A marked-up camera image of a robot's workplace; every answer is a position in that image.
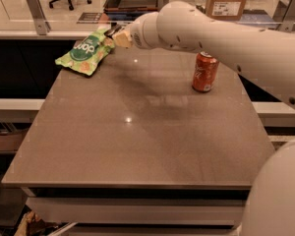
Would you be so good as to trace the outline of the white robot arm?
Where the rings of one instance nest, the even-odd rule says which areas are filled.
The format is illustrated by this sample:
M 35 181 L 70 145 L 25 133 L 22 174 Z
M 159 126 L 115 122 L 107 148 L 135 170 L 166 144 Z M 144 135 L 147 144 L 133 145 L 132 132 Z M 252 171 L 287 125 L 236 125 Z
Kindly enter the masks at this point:
M 295 33 L 214 20 L 175 1 L 138 17 L 113 39 L 122 47 L 205 51 L 295 109 Z M 260 170 L 238 236 L 295 236 L 295 137 Z

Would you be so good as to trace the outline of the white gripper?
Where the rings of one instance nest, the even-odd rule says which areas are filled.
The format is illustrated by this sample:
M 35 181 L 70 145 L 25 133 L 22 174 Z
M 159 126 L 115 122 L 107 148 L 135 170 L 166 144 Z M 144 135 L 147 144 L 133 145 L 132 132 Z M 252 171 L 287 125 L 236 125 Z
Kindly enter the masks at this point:
M 115 44 L 125 48 L 131 47 L 133 43 L 141 49 L 159 47 L 159 35 L 156 27 L 157 16 L 157 12 L 139 16 L 131 23 L 130 31 L 123 29 L 112 36 Z

